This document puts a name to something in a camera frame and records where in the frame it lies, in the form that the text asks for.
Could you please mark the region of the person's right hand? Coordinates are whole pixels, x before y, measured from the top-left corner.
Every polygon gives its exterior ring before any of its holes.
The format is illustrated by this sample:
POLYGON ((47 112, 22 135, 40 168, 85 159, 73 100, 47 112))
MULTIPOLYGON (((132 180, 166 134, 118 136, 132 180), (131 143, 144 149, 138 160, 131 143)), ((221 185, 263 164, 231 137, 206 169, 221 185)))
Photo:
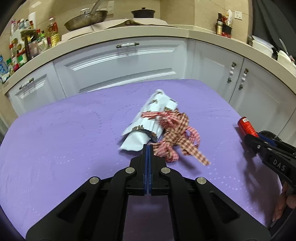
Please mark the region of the person's right hand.
POLYGON ((282 186, 281 195, 279 196, 278 202, 275 206, 272 221, 278 220, 282 216, 283 210, 286 206, 291 209, 295 209, 296 207, 296 197, 295 195, 287 195, 287 189, 288 183, 285 182, 282 186))

